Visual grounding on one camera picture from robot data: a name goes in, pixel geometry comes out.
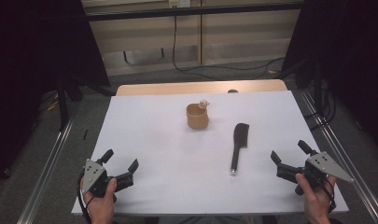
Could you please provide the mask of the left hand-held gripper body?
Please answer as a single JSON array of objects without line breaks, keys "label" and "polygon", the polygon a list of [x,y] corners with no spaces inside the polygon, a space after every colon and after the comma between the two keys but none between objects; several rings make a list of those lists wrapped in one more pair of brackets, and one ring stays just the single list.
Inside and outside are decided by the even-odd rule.
[{"label": "left hand-held gripper body", "polygon": [[107,175],[101,159],[93,161],[87,159],[84,167],[82,194],[90,192],[93,196],[103,198],[112,176]]}]

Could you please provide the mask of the black curtain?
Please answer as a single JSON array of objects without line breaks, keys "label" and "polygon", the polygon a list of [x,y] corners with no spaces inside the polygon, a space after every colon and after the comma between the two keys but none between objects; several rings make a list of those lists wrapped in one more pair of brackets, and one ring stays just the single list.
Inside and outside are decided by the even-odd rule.
[{"label": "black curtain", "polygon": [[378,0],[303,0],[282,71],[322,77],[378,146]]},{"label": "black curtain", "polygon": [[41,97],[109,79],[82,0],[0,0],[0,179],[23,148]]}]

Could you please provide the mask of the white wall socket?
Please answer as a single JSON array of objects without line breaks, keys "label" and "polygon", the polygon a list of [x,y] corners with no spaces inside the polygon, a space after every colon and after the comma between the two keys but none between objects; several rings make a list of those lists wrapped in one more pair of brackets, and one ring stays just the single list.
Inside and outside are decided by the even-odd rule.
[{"label": "white wall socket", "polygon": [[170,8],[191,7],[190,0],[168,0]]}]

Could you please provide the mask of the person's right hand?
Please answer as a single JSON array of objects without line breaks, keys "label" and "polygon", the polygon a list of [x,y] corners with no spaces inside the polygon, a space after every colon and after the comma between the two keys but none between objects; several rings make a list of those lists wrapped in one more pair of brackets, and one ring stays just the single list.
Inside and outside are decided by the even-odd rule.
[{"label": "person's right hand", "polygon": [[330,224],[330,198],[324,190],[313,191],[309,182],[302,174],[295,175],[299,186],[304,192],[304,213],[311,224]]}]

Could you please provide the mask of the tan cup with bear figure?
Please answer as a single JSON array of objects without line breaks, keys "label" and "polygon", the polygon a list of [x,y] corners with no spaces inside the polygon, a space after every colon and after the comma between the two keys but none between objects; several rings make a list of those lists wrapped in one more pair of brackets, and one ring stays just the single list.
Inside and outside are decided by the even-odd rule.
[{"label": "tan cup with bear figure", "polygon": [[209,118],[207,107],[209,102],[202,99],[197,104],[189,104],[186,107],[188,126],[194,130],[202,130],[208,126]]}]

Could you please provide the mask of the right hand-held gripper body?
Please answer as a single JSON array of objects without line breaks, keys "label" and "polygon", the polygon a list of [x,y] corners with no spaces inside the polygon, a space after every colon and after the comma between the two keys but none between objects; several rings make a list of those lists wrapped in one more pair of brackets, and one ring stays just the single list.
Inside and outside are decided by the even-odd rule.
[{"label": "right hand-held gripper body", "polygon": [[350,176],[326,151],[311,153],[299,173],[304,175],[312,189],[321,188],[328,181],[328,175],[333,175],[348,183],[353,183]]}]

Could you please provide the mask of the long desk with dark edge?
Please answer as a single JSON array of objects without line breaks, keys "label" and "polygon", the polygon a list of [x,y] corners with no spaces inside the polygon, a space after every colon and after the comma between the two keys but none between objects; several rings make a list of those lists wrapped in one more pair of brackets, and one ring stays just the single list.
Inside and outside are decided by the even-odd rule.
[{"label": "long desk with dark edge", "polygon": [[149,10],[140,10],[140,11],[102,12],[102,13],[89,13],[85,16],[85,20],[86,21],[115,21],[115,20],[147,19],[147,18],[161,18],[161,17],[226,14],[226,13],[280,11],[280,10],[301,9],[304,6],[305,6],[305,3],[301,1],[301,2],[270,3],[270,4],[218,6],[218,7],[182,7],[182,8],[170,8],[170,9],[149,9]]}]

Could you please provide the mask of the light wooden table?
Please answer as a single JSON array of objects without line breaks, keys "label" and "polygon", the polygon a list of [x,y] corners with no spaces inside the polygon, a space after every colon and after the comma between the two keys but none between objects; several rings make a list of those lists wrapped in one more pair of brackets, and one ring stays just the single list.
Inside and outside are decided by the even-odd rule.
[{"label": "light wooden table", "polygon": [[280,79],[261,79],[121,85],[118,87],[116,95],[129,96],[286,90],[287,86],[285,82]]}]

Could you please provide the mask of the black metal stand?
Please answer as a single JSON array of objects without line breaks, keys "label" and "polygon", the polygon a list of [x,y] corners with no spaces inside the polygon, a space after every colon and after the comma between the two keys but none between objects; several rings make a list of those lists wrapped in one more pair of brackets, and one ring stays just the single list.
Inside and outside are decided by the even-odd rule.
[{"label": "black metal stand", "polygon": [[58,80],[57,93],[61,116],[60,130],[62,131],[69,121],[65,95],[68,94],[74,102],[81,101],[83,98],[83,94],[79,89],[78,77],[74,75],[61,75]]}]

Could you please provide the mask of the person's left hand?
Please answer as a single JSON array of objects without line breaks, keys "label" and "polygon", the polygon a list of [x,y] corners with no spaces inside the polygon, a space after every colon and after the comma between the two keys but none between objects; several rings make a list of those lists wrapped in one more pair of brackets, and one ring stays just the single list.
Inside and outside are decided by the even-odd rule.
[{"label": "person's left hand", "polygon": [[91,224],[112,224],[114,216],[114,192],[117,187],[117,180],[112,178],[106,187],[105,196],[97,198],[90,191],[83,194],[83,200],[89,211]]}]

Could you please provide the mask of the metal floor rail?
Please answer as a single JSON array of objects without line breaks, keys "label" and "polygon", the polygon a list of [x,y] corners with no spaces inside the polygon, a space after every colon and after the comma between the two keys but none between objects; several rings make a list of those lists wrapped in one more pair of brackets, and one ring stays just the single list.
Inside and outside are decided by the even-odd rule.
[{"label": "metal floor rail", "polygon": [[322,134],[327,139],[329,146],[331,147],[339,164],[348,174],[350,174],[350,176],[354,178],[353,186],[358,194],[358,197],[363,202],[374,223],[378,224],[378,199],[375,197],[371,188],[367,185],[366,181],[359,173],[358,169],[352,162],[329,123],[317,114],[317,110],[315,109],[315,100],[310,93],[308,91],[304,91],[301,93],[301,97],[308,109],[314,113],[316,125],[320,128]]},{"label": "metal floor rail", "polygon": [[17,221],[17,224],[33,224],[37,210],[45,196],[49,182],[51,180],[51,176],[61,155],[66,139],[70,134],[72,123],[73,121],[71,119],[68,120],[63,128],[59,131],[47,162],[43,167],[40,177],[38,178],[29,199],[27,200],[25,206],[21,211],[21,215]]}]

